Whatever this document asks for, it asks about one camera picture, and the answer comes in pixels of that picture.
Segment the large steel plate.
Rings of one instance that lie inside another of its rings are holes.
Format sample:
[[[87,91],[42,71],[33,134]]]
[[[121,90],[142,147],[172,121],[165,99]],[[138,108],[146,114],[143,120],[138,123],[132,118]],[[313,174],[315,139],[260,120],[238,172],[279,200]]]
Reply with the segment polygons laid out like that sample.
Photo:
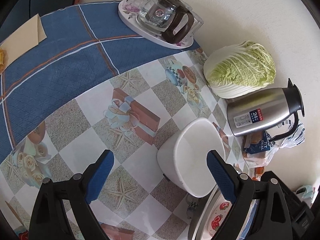
[[[217,202],[219,194],[222,194],[219,187],[214,186],[210,194],[203,197],[196,208],[188,231],[188,239],[212,239],[206,232],[209,216],[213,211],[214,204]]]

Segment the white square bowl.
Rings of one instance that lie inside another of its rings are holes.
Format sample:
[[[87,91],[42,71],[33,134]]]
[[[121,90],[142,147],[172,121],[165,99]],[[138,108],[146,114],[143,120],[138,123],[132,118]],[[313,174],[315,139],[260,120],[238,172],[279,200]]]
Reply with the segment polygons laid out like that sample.
[[[197,118],[159,148],[157,162],[170,181],[192,196],[202,198],[216,185],[207,166],[207,154],[211,150],[226,160],[216,127],[206,118]]]

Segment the red rimmed strawberry bowl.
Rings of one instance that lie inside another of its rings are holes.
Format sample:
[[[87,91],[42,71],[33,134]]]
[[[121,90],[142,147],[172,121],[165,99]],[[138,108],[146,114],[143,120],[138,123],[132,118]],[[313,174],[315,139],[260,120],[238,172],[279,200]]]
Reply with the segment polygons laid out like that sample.
[[[217,202],[214,204],[213,211],[211,212],[207,222],[206,232],[210,237],[213,237],[217,233],[231,210],[231,207],[231,202],[225,200],[223,195],[219,194]]]

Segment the orange snack packet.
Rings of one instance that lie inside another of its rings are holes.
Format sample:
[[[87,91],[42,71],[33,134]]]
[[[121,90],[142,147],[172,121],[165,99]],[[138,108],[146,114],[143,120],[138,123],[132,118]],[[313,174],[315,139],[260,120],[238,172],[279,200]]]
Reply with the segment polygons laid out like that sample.
[[[264,171],[265,171],[265,168],[263,166],[262,167],[255,167],[253,170],[252,179],[255,181],[260,181],[262,175],[264,174]]]

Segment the bagged sliced bread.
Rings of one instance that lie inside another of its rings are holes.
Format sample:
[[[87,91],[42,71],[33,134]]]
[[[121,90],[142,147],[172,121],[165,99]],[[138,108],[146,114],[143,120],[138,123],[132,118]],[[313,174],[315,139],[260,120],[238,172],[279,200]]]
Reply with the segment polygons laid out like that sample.
[[[267,166],[274,154],[282,148],[293,148],[305,141],[305,127],[301,121],[292,135],[271,142],[268,131],[245,135],[242,144],[242,156],[249,168]]]

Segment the steel thermos jug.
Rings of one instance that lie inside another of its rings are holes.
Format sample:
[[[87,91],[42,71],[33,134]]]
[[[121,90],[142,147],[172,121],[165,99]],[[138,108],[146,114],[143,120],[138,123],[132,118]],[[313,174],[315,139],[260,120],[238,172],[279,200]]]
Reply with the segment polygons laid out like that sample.
[[[268,130],[294,116],[290,130],[275,135],[270,141],[291,136],[298,128],[298,111],[304,113],[302,95],[298,87],[288,79],[285,88],[269,88],[248,95],[227,105],[227,120],[235,137]]]

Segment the checkered plastic tablecloth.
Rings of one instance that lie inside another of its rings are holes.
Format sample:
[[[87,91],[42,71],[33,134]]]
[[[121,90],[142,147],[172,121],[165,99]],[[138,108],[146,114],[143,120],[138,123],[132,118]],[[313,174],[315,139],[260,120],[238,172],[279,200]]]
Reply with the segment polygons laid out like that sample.
[[[206,58],[199,48],[129,70],[66,103],[25,137],[1,163],[1,212],[14,233],[28,238],[44,178],[68,180],[109,149],[114,166],[91,203],[98,221],[128,229],[134,239],[186,239],[196,200],[163,176],[156,159],[161,145],[193,120],[207,118],[220,133],[226,160],[248,170],[241,141],[227,124],[226,102],[202,75]],[[119,119],[116,89],[158,118],[151,142]]]

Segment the napa cabbage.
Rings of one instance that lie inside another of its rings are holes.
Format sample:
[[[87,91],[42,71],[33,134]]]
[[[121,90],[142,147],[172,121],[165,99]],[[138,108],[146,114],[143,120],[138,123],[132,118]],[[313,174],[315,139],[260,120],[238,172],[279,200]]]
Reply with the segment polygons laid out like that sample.
[[[264,46],[244,41],[214,51],[204,63],[203,74],[217,96],[233,99],[273,84],[276,67]]]

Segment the blue plaid tablecloth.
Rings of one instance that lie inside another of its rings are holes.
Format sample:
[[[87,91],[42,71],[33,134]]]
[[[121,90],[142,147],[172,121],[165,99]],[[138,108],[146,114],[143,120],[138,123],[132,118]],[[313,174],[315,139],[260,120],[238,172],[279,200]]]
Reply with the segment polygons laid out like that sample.
[[[118,5],[73,5],[41,17],[47,37],[1,74],[2,159],[47,116],[83,92],[177,54],[128,28]]]

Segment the beige envelope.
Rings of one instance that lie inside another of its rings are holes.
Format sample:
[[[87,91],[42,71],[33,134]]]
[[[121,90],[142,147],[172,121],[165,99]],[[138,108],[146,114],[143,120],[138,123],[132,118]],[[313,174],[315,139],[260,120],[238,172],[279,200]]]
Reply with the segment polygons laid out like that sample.
[[[33,16],[1,44],[1,73],[15,60],[47,38],[39,14]]]

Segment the drinking glass right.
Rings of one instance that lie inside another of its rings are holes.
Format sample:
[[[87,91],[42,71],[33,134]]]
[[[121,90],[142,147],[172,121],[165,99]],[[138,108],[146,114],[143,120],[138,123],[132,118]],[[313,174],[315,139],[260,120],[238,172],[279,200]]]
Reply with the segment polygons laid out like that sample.
[[[195,33],[202,27],[202,25],[204,24],[204,21],[202,20],[202,18],[200,18],[200,16],[197,13],[193,12],[192,7],[188,3],[184,1],[182,3],[192,13],[194,17],[194,23],[192,25],[191,30],[189,31],[189,35],[194,36]]]

